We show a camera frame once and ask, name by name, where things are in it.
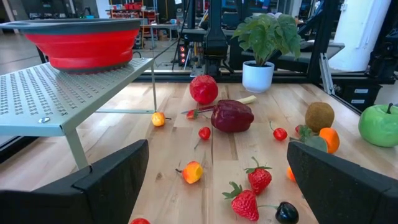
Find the dark cherry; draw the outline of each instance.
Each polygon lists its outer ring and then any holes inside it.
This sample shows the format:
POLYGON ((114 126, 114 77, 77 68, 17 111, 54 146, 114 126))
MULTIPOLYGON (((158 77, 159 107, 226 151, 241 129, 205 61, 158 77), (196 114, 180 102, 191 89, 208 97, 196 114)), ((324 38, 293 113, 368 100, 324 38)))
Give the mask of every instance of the dark cherry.
POLYGON ((291 203, 281 202, 275 218, 283 224, 296 224, 299 222, 299 212, 291 203))

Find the potted plant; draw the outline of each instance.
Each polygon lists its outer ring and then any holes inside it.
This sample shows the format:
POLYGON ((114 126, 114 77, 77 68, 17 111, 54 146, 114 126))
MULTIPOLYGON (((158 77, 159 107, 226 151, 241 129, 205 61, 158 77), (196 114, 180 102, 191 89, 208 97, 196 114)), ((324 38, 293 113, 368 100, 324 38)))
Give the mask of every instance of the potted plant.
POLYGON ((275 50, 282 54, 292 52, 295 58, 300 56, 301 37, 290 15, 278 13, 248 17, 238 25, 235 37, 238 37, 243 50, 252 49, 254 52, 255 60, 243 63, 242 83, 247 91, 262 93, 271 86, 275 65, 268 60, 275 50))

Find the green apple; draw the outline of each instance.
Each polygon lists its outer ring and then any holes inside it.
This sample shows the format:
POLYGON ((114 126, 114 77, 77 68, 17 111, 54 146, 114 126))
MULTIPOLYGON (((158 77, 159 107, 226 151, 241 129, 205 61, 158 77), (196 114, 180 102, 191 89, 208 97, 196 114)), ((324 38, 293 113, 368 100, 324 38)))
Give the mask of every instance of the green apple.
POLYGON ((391 103, 366 108, 358 128, 362 138, 371 144, 381 147, 398 146, 398 107, 391 103))

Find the orange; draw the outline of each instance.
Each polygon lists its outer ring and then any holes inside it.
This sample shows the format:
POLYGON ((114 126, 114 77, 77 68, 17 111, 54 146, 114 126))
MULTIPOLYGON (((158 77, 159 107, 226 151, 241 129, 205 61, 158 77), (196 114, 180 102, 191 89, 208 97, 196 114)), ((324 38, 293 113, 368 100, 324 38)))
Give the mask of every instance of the orange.
POLYGON ((296 178, 295 178, 294 175, 293 175, 293 172, 292 172, 292 168, 291 168, 291 167, 288 167, 288 168, 287 168, 287 178, 289 178, 289 180, 291 180, 291 181, 293 181, 293 182, 296 182, 296 178))
POLYGON ((340 139, 338 138, 337 131, 333 128, 322 128, 319 136, 323 138, 328 144, 328 153, 333 154, 340 146, 340 139))

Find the red cherry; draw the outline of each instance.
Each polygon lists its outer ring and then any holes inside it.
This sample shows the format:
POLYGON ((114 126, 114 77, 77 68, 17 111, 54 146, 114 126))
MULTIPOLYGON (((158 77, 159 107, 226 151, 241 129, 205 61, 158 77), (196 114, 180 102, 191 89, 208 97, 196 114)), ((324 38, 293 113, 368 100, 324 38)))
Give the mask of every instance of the red cherry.
POLYGON ((283 141, 287 138, 287 132, 283 128, 275 129, 273 135, 274 135, 275 139, 278 141, 283 141))
POLYGON ((150 222, 145 218, 136 218, 130 224, 150 224, 150 222))
POLYGON ((210 138, 210 134, 211 134, 210 128, 208 128, 208 127, 203 127, 203 128, 201 128, 201 129, 199 130, 198 134, 199 134, 199 137, 200 137, 201 139, 207 140, 207 139, 210 138))

